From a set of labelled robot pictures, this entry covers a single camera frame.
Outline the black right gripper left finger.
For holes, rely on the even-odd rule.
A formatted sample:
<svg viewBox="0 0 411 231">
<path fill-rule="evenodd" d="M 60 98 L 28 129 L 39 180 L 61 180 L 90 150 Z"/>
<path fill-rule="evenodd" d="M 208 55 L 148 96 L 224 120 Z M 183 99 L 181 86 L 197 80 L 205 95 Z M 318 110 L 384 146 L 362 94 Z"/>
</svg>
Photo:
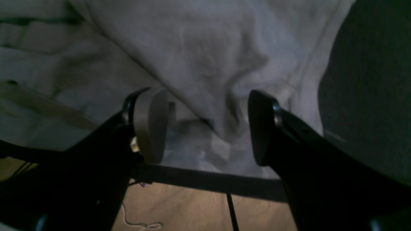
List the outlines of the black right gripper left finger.
<svg viewBox="0 0 411 231">
<path fill-rule="evenodd" d="M 110 231 L 137 165 L 162 160 L 168 112 L 164 88 L 143 88 L 66 151 L 1 141 L 2 158 L 37 164 L 1 182 L 1 230 Z"/>
</svg>

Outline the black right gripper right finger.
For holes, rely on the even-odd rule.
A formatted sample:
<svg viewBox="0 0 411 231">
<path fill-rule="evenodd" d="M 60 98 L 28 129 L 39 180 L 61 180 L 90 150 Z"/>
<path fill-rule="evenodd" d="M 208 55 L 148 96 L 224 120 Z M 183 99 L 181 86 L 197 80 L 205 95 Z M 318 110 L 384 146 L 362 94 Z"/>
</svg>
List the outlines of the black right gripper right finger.
<svg viewBox="0 0 411 231">
<path fill-rule="evenodd" d="M 254 158 L 281 179 L 300 231 L 409 231 L 410 187 L 351 158 L 273 96 L 252 90 Z"/>
</svg>

